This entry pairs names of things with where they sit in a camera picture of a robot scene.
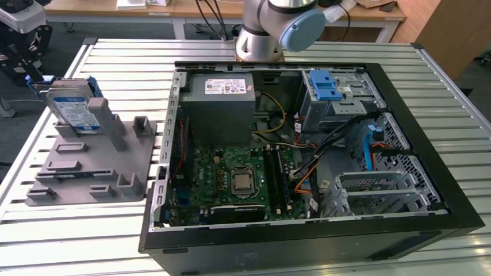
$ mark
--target blue drive bay latch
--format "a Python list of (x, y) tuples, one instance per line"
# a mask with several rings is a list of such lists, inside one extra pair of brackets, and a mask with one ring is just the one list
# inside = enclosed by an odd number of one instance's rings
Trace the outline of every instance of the blue drive bay latch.
[(309, 71), (309, 79), (319, 101), (340, 101), (343, 99), (343, 95), (336, 88), (336, 80), (332, 78), (328, 71)]

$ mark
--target gray plastic holder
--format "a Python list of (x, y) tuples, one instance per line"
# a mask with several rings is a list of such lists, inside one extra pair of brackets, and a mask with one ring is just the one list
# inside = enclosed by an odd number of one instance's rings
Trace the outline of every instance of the gray plastic holder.
[(55, 126), (60, 135), (28, 191), (26, 205), (143, 199), (156, 123), (147, 117), (121, 122), (107, 102), (104, 98), (92, 98), (88, 104), (103, 133), (79, 135), (71, 126)]

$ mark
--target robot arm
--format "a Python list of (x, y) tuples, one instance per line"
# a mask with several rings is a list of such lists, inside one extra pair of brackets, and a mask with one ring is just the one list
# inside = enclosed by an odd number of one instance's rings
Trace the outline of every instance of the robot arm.
[(42, 8), (48, 3), (51, 0), (0, 0), (0, 69), (20, 83), (25, 74), (42, 81), (38, 58), (52, 35)]
[(237, 56), (243, 61), (276, 61), (283, 48), (291, 52), (305, 50), (324, 25), (316, 0), (247, 0)]

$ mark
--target floor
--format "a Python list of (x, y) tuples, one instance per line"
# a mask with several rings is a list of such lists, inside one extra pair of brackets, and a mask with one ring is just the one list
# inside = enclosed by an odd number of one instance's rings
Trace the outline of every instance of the floor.
[[(67, 33), (61, 23), (52, 23), (53, 34), (47, 57), (42, 59), (44, 70), (49, 75), (63, 76), (69, 63), (87, 37), (108, 39), (173, 39), (171, 24), (75, 24), (75, 32)], [(196, 33), (192, 25), (185, 27), (189, 39), (209, 39), (211, 33)], [(473, 88), (469, 99), (477, 109), (491, 120), (491, 65), (479, 66), (472, 62), (456, 81), (459, 87)], [(17, 87), (0, 73), (0, 95), (6, 101), (36, 99), (26, 87)], [(13, 118), (0, 118), (0, 162), (12, 163), (22, 147), (24, 141), (44, 110), (41, 102), (10, 102), (17, 111)], [(0, 166), (0, 180), (8, 167)]]

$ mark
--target aluminum table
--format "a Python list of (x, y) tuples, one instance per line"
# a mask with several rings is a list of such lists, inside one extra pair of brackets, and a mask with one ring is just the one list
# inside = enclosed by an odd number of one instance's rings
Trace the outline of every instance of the aluminum table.
[[(491, 127), (425, 51), (408, 44), (316, 43), (307, 51), (284, 56), (287, 61), (381, 64), (488, 226), (399, 260), (259, 274), (491, 275)], [(175, 60), (233, 60), (233, 45), (211, 40), (99, 39), (83, 45), (65, 77), (96, 77), (121, 120), (145, 115), (163, 122)], [(53, 123), (47, 109), (0, 185), (0, 276), (165, 275), (149, 256), (137, 252), (144, 200), (45, 207), (24, 204), (57, 135)], [(155, 146), (163, 123), (157, 129)], [(148, 184), (159, 151), (156, 147)]]

